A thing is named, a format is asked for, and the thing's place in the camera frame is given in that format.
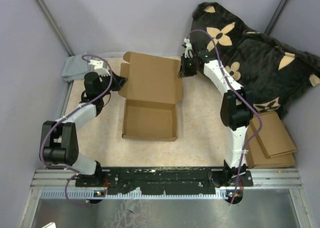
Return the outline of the brown cardboard box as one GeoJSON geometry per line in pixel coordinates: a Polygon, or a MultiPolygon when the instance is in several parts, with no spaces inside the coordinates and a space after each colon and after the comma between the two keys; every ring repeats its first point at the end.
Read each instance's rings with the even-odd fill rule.
{"type": "Polygon", "coordinates": [[[125,98],[124,139],[175,141],[178,137],[176,104],[182,100],[181,62],[136,52],[126,52],[120,76],[127,78],[119,91],[125,98]]]}

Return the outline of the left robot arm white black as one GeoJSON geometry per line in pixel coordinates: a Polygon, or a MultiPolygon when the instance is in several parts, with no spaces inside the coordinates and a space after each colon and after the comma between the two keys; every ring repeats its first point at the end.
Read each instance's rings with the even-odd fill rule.
{"type": "Polygon", "coordinates": [[[79,151],[77,132],[97,117],[105,106],[104,96],[122,89],[128,78],[114,72],[99,75],[89,72],[84,76],[84,91],[78,106],[68,115],[42,125],[39,158],[50,168],[63,168],[86,175],[92,186],[99,186],[104,174],[97,170],[99,163],[79,151]]]}

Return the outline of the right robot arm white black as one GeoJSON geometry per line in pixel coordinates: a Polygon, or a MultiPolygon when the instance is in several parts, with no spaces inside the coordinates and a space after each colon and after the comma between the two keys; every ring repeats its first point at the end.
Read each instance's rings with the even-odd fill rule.
{"type": "Polygon", "coordinates": [[[222,65],[218,58],[207,50],[204,42],[191,43],[185,38],[185,48],[180,58],[179,78],[192,77],[202,73],[209,78],[222,95],[220,119],[228,129],[228,149],[225,164],[230,168],[223,173],[223,181],[234,186],[240,181],[241,175],[234,167],[243,165],[243,145],[245,136],[253,118],[252,92],[246,91],[222,65]]]}

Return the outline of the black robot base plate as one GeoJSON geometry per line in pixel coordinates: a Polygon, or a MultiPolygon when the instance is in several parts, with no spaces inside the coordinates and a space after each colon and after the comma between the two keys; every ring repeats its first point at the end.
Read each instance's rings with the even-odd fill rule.
{"type": "Polygon", "coordinates": [[[76,187],[102,187],[110,195],[127,194],[137,188],[143,195],[215,194],[222,186],[252,186],[246,168],[222,166],[101,167],[94,175],[80,174],[76,187]]]}

